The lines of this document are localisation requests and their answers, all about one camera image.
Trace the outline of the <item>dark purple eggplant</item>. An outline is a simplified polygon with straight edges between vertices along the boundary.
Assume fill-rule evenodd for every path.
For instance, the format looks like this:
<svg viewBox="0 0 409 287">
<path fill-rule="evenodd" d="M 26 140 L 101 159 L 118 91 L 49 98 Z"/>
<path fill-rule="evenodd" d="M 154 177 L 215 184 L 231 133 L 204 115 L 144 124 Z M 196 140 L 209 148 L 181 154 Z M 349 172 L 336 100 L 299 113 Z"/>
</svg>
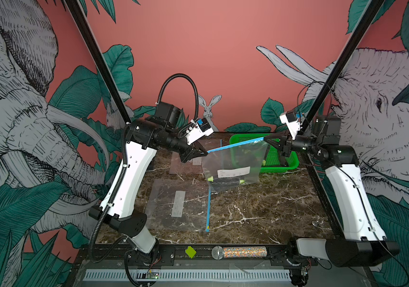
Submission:
<svg viewBox="0 0 409 287">
<path fill-rule="evenodd" d="M 246 181 L 243 178 L 217 178 L 209 177 L 207 182 L 213 187 L 229 187 L 233 185 L 242 185 Z"/>
</svg>

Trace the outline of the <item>sprinkle-filled cylinder tube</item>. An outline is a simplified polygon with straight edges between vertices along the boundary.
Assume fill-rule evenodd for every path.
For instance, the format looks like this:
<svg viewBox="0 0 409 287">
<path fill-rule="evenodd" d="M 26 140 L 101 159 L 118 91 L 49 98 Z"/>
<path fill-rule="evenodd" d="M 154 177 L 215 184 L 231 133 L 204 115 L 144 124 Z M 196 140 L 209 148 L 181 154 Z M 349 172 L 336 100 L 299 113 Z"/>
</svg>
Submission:
<svg viewBox="0 0 409 287">
<path fill-rule="evenodd" d="M 267 257 L 267 248 L 265 246 L 215 246 L 211 254 L 212 258 L 216 260 L 226 258 L 264 258 Z"/>
</svg>

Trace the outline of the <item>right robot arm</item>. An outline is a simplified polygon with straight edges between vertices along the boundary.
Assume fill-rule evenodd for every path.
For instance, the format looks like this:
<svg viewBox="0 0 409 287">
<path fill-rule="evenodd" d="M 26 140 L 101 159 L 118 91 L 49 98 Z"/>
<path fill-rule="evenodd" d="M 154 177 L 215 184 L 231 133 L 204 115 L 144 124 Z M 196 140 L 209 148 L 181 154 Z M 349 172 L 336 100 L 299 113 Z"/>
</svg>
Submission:
<svg viewBox="0 0 409 287">
<path fill-rule="evenodd" d="M 275 133 L 264 141 L 283 156 L 306 153 L 317 159 L 330 181 L 342 214 L 343 239 L 298 238 L 294 255 L 330 261 L 336 267 L 376 266 L 400 253 L 397 242 L 388 240 L 365 192 L 355 150 L 340 144 L 341 119 L 316 118 L 312 134 L 299 135 L 300 119 L 295 112 L 284 112 L 280 121 L 289 135 Z"/>
</svg>

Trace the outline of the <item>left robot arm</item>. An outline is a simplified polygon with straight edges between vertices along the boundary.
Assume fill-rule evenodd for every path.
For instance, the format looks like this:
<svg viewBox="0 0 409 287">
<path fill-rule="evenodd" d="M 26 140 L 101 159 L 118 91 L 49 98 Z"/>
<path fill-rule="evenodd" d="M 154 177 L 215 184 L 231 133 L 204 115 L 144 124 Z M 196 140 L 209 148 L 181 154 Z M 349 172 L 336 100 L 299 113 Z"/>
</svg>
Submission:
<svg viewBox="0 0 409 287">
<path fill-rule="evenodd" d="M 167 103 L 158 104 L 155 113 L 129 123 L 122 132 L 122 161 L 106 197 L 90 210 L 97 220 L 89 246 L 94 248 L 103 223 L 122 234 L 143 254 L 153 252 L 157 240 L 145 226 L 146 214 L 135 210 L 135 201 L 149 164 L 163 148 L 177 153 L 183 163 L 204 157 L 207 151 L 199 143 L 213 133 L 205 118 L 192 119 L 183 128 L 176 128 L 181 111 Z"/>
</svg>

